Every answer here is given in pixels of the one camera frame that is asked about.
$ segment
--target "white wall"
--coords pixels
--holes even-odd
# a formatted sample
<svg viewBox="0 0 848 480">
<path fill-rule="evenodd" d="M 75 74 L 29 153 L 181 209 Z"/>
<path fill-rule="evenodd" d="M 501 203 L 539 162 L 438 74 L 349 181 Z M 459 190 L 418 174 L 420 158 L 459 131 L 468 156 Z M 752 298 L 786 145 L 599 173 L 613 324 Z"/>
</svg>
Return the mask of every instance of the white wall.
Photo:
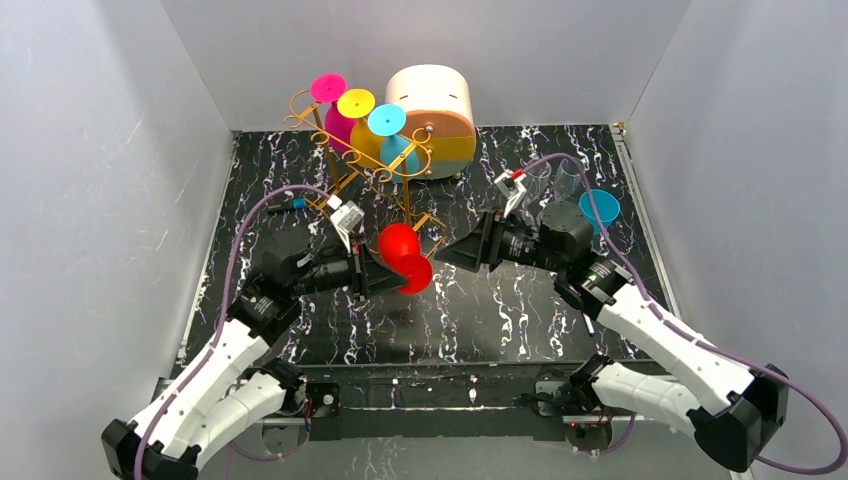
<svg viewBox="0 0 848 480">
<path fill-rule="evenodd" d="M 778 365 L 843 424 L 846 24 L 845 2 L 696 0 L 628 134 L 686 320 Z M 793 395 L 765 454 L 815 466 L 836 451 L 830 427 Z M 763 465 L 754 473 L 797 478 Z"/>
<path fill-rule="evenodd" d="M 478 125 L 623 121 L 689 1 L 162 3 L 230 128 L 276 130 L 321 73 L 382 100 L 419 63 L 465 75 Z"/>
<path fill-rule="evenodd" d="M 112 478 L 166 375 L 231 135 L 157 0 L 0 5 L 0 478 Z"/>
</svg>

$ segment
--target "black marble table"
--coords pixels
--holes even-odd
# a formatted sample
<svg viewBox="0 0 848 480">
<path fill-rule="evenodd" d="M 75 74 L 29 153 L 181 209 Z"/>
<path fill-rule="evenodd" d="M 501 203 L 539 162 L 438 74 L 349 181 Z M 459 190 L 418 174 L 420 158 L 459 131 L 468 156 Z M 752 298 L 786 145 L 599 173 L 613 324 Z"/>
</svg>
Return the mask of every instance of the black marble table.
<svg viewBox="0 0 848 480">
<path fill-rule="evenodd" d="M 324 152 L 309 141 L 309 135 L 257 132 L 238 136 L 190 323 L 186 358 L 180 363 L 187 364 L 212 333 L 232 236 L 247 211 L 266 193 L 286 184 L 328 186 Z M 442 232 L 430 224 L 432 228 L 422 237 L 423 251 L 441 235 L 449 242 L 465 235 L 483 209 L 503 205 L 492 181 L 504 168 L 515 169 L 531 158 L 555 152 L 581 158 L 590 180 L 618 197 L 622 213 L 610 228 L 612 239 L 664 304 L 648 242 L 606 125 L 480 128 L 475 159 L 461 178 L 411 182 L 413 206 L 433 212 L 449 227 Z M 384 193 L 399 192 L 392 183 L 383 185 Z M 403 219 L 393 201 L 374 194 L 364 182 L 346 195 L 365 210 L 365 234 L 372 246 L 380 229 Z M 540 211 L 550 197 L 549 188 L 530 210 Z M 257 252 L 281 229 L 308 229 L 314 246 L 335 241 L 329 222 L 312 210 L 260 214 L 257 222 L 241 250 L 243 267 L 237 272 L 242 279 Z M 595 247 L 606 252 L 598 237 Z M 555 294 L 552 274 L 508 262 L 493 273 L 482 269 L 473 274 L 439 262 L 433 262 L 433 269 L 433 282 L 418 295 L 392 293 L 359 302 L 338 290 L 303 298 L 304 314 L 274 353 L 300 365 L 573 361 L 596 352 L 617 359 L 646 358 L 615 332 L 599 328 L 595 337 L 589 337 L 579 313 Z"/>
</svg>

